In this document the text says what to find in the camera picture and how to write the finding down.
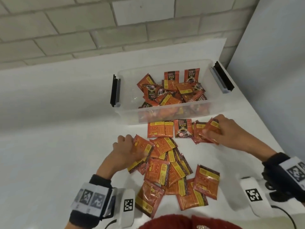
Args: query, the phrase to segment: clear plastic bin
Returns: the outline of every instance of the clear plastic bin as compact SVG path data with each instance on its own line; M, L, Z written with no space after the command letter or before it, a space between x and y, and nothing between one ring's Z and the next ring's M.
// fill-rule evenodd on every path
M117 78L121 79L119 91L120 101L114 106L115 112L128 125L218 114L223 111L224 96L228 94L223 94L220 90L210 71L212 66L213 63L211 60L204 59L122 70L117 74ZM198 81L206 91L205 96L207 100L139 108L144 103L144 99L143 92L138 88L137 83L147 73L151 75L157 84L161 84L161 80L164 79L164 72L179 70L179 82L182 83L184 81L184 70L193 68L200 68ZM166 115L164 113L168 111L176 113L163 117L163 115Z

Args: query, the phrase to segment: hand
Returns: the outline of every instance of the hand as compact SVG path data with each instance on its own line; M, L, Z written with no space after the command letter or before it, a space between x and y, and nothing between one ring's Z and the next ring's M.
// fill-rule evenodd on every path
M237 123L235 123L234 120L228 119L222 114L214 117L214 119L217 119L219 122L221 135L203 129L202 133L206 138L214 139L219 144L226 147L245 151L254 155L261 161L266 161L269 157L276 154L273 149L257 139L255 136L248 133Z
M103 161L96 174L105 179L111 179L116 172L126 169L135 161L146 157L147 154L144 151L132 150L132 141L131 135L118 136L117 142L112 145L112 152Z

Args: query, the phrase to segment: table surface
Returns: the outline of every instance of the table surface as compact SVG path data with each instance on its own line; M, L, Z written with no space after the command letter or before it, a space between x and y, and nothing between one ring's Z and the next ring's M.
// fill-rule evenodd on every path
M146 138L146 124L123 125L110 106L112 74L122 69L162 63L216 61L224 43L225 39L212 39L1 71L2 227L63 228L80 186L96 172L112 150L117 136L138 134ZM277 152L282 152L236 85L221 113ZM208 121L210 117L198 119ZM208 206L181 212L176 197L165 196L155 217L176 213L226 220L257 219L240 188L239 179L251 176L263 185L260 161L223 146L195 145L191 139L175 141L194 171L199 163L220 172L218 200L208 198ZM139 172L130 175L124 170L112 179L114 187L132 188L135 192L142 184L143 176ZM305 208L295 199L287 203L270 202L291 214L305 213ZM138 228L148 220L136 210L132 228ZM105 228L107 223L105 220L97 228Z

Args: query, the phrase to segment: black handle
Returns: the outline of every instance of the black handle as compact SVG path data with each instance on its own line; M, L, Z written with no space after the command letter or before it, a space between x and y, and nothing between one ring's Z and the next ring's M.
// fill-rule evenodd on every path
M234 85L231 83L230 79L227 77L218 61L215 63L214 68L217 71L219 77L222 79L223 83L226 85L227 89L232 91L234 89Z
M116 76L113 75L111 98L110 98L110 104L112 107L114 107L116 103L120 101L120 84L121 84L121 80L117 79Z

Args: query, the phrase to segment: pile of coffee packets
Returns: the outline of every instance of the pile of coffee packets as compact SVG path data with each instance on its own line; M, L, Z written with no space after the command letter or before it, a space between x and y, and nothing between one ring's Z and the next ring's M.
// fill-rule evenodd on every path
M181 210L207 206L207 197L217 200L220 173L197 165L195 178L187 179L193 170L173 140L174 137L192 138L196 144L217 144L204 137L203 128L221 133L218 121L213 118L207 123L178 119L148 123L149 140L135 136L132 150L148 153L128 168L129 173L139 171L144 175L144 183L135 199L136 208L153 218L164 195L176 195Z
M150 74L147 74L137 84L144 93L145 100L139 108L206 100L205 90L198 82L199 72L200 68L185 70L183 83L179 83L179 71L165 72L162 84L156 84ZM167 109L160 117L173 115L178 111L178 108Z

